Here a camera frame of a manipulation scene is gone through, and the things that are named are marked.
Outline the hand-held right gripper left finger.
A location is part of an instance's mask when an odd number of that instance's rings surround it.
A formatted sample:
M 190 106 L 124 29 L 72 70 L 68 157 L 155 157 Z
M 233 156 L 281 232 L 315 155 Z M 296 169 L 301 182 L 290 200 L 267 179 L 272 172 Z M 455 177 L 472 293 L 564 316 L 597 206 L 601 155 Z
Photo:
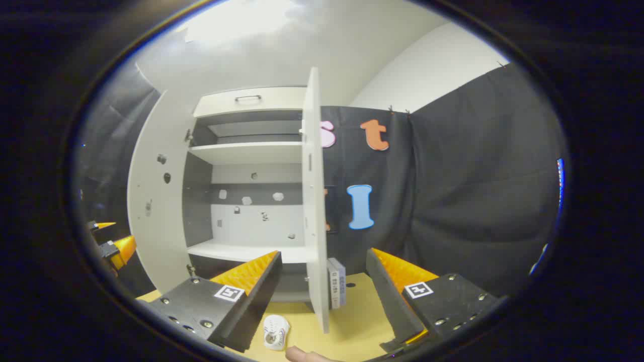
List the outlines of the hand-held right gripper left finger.
M 282 255 L 274 250 L 213 278 L 188 277 L 146 303 L 168 328 L 237 352 L 251 341 L 276 290 Z

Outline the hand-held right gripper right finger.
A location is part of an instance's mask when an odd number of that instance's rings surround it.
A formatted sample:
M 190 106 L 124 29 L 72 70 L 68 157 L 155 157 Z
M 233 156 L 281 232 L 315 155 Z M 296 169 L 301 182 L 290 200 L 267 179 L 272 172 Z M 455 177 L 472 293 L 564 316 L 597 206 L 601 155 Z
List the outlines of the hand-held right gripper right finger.
M 401 353 L 435 347 L 464 333 L 506 302 L 457 273 L 435 275 L 379 249 L 366 253 L 372 279 L 394 337 L 382 344 Z

